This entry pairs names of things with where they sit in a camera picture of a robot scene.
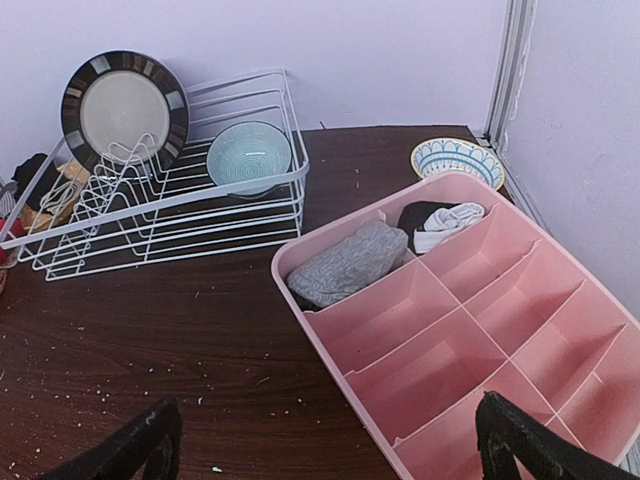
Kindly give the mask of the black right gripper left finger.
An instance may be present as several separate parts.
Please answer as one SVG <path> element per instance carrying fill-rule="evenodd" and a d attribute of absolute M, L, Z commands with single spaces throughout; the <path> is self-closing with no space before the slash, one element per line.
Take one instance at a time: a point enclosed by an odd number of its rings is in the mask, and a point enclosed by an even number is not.
<path fill-rule="evenodd" d="M 173 397 L 153 403 L 102 443 L 41 474 L 41 479 L 175 479 L 182 417 Z"/>

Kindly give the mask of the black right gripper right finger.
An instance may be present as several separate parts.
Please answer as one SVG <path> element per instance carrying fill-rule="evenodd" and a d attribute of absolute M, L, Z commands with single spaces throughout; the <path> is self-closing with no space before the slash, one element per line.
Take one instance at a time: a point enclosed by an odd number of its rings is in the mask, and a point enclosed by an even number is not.
<path fill-rule="evenodd" d="M 485 479 L 519 479 L 519 465 L 536 479 L 635 477 L 564 440 L 496 391 L 484 394 L 475 427 Z"/>

